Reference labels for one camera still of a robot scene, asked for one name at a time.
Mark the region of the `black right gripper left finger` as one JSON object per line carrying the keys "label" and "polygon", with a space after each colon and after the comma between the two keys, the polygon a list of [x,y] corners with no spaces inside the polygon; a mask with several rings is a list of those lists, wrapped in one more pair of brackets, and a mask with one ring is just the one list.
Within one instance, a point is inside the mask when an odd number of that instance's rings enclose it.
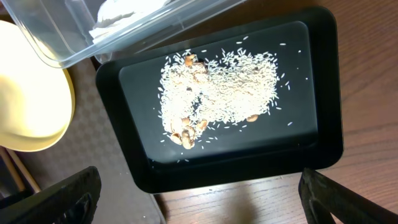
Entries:
{"label": "black right gripper left finger", "polygon": [[91,223],[101,192],[95,166],[20,201],[1,201],[1,223]]}

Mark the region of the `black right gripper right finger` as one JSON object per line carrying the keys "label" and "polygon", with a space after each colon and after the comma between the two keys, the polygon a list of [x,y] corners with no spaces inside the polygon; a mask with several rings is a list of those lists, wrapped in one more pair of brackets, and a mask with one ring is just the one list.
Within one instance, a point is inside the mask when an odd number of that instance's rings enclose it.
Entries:
{"label": "black right gripper right finger", "polygon": [[309,168],[298,192],[308,223],[397,223],[397,214]]}

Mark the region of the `wooden chopstick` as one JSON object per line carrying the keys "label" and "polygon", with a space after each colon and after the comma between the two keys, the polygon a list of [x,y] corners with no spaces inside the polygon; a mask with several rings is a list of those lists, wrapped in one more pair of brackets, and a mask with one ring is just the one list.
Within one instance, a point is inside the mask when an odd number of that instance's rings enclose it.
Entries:
{"label": "wooden chopstick", "polygon": [[25,165],[19,159],[17,154],[13,150],[10,150],[10,149],[7,149],[7,152],[10,155],[10,157],[12,158],[12,160],[14,161],[14,163],[16,164],[16,166],[18,166],[19,170],[21,171],[22,175],[26,178],[27,182],[32,187],[33,191],[35,193],[39,193],[41,191],[40,187],[38,186],[38,184],[36,183],[34,178],[31,176],[31,174],[29,173],[29,171],[27,170]]}
{"label": "wooden chopstick", "polygon": [[7,170],[9,171],[13,181],[15,182],[18,191],[22,192],[25,190],[25,185],[22,181],[22,179],[20,178],[18,172],[16,171],[16,168],[14,167],[9,154],[7,153],[6,149],[1,147],[1,159],[4,161]]}

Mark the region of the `yellow plate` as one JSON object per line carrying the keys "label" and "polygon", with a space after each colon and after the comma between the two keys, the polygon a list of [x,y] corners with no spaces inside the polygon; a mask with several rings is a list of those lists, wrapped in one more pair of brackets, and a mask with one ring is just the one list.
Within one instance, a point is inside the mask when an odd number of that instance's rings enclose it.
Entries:
{"label": "yellow plate", "polygon": [[68,71],[43,63],[18,26],[1,21],[1,146],[21,152],[50,148],[74,112]]}

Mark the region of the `leftover rice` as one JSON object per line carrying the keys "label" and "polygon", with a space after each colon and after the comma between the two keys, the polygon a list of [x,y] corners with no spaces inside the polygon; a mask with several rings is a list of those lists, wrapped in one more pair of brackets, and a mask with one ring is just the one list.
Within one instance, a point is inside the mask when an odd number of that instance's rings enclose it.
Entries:
{"label": "leftover rice", "polygon": [[317,122],[304,47],[247,35],[166,56],[148,156],[181,163],[309,138]]}

